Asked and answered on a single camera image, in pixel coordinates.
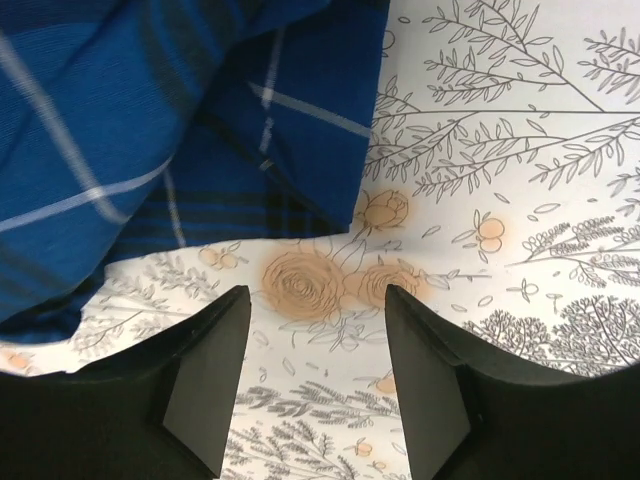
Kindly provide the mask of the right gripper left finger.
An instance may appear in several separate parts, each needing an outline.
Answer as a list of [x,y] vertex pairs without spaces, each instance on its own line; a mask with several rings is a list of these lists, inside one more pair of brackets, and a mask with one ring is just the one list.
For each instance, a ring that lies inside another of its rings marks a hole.
[[74,373],[1,378],[5,479],[216,479],[250,326],[237,286]]

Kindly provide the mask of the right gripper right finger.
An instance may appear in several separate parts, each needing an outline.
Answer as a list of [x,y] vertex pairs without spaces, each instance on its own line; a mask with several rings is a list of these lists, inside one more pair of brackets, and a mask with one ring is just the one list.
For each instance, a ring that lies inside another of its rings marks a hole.
[[588,378],[536,364],[396,285],[385,323],[414,478],[638,477],[637,366]]

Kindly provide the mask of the blue plaid long sleeve shirt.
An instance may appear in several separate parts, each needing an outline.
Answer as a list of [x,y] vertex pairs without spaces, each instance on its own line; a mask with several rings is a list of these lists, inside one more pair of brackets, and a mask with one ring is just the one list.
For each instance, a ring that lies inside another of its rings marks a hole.
[[5,1],[1,338],[58,342],[112,262],[345,233],[385,1]]

